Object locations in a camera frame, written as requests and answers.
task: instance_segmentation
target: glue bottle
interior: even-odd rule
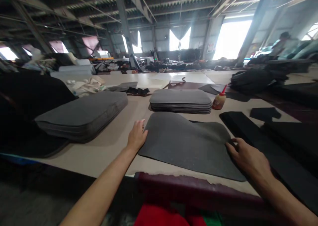
[[[215,99],[212,103],[212,109],[221,110],[223,108],[223,105],[224,105],[225,100],[226,100],[226,96],[225,96],[226,87],[227,87],[227,85],[225,85],[225,87],[221,93],[219,93],[218,95],[215,96]]]

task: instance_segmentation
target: workbench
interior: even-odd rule
[[[237,71],[209,71],[170,74],[127,74],[103,75],[106,85],[118,85],[124,82],[138,82],[140,88],[151,91],[163,88],[174,76],[185,77],[187,82],[202,84],[226,84]],[[72,80],[83,80],[85,76],[72,76]],[[128,96],[128,106],[103,130],[103,132],[86,144],[72,143],[53,157],[33,159],[35,161],[98,177],[126,146],[128,134],[136,120],[145,118],[146,123],[153,113],[149,107],[150,96]],[[219,122],[219,114],[227,111],[242,111],[249,117],[252,108],[273,107],[262,99],[239,102],[227,99],[222,110],[212,110],[208,115],[181,114],[188,120],[200,122]],[[274,121],[298,122],[295,118],[277,109],[282,114]],[[262,121],[250,118],[261,126]],[[141,182],[141,187],[149,195],[166,197],[171,201],[190,204],[208,210],[218,210],[238,216],[273,218],[275,214],[264,203],[257,191],[248,182],[238,182],[217,176],[207,175],[159,162],[137,155],[130,165],[126,176],[134,176]]]

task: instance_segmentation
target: hand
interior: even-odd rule
[[[129,133],[128,136],[128,143],[127,148],[133,149],[136,152],[142,147],[142,145],[146,141],[146,137],[148,134],[148,130],[144,130],[143,123],[145,122],[145,119],[141,121],[136,121],[132,130]]]
[[[268,180],[274,177],[269,161],[262,152],[247,144],[242,138],[234,138],[232,141],[237,143],[237,150],[229,143],[225,145],[240,169],[253,180]]]

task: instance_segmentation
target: red bottle cap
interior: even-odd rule
[[[219,94],[220,96],[225,96],[225,89],[226,89],[227,86],[228,86],[228,85],[225,85],[223,91]]]

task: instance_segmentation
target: green fabric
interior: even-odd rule
[[[202,212],[206,226],[223,226],[222,218],[217,212]]]

